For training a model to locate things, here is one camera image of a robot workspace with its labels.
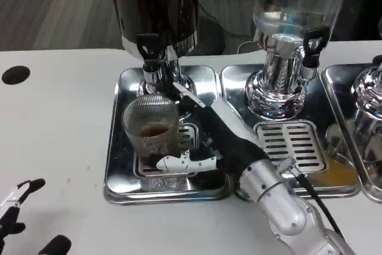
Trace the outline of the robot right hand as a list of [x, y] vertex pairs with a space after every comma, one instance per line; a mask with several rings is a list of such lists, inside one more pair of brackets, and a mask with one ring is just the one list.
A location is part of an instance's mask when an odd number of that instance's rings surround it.
[[222, 170], [241, 174], [253, 162], [269, 158], [253, 130], [225, 98], [218, 97], [207, 105], [178, 82], [172, 83], [172, 91], [209, 134], [220, 155], [194, 161], [187, 150], [179, 157], [163, 156], [156, 163], [157, 169], [174, 173]]

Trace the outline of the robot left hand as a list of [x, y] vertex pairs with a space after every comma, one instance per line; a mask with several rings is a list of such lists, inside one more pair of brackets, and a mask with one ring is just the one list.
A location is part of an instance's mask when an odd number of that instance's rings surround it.
[[[17, 184], [1, 201], [1, 254], [4, 252], [5, 239], [17, 235], [26, 229], [24, 223], [18, 222], [20, 207], [30, 194], [45, 186], [44, 179], [26, 180]], [[67, 254], [72, 247], [71, 240], [64, 235], [55, 236], [37, 254]]]

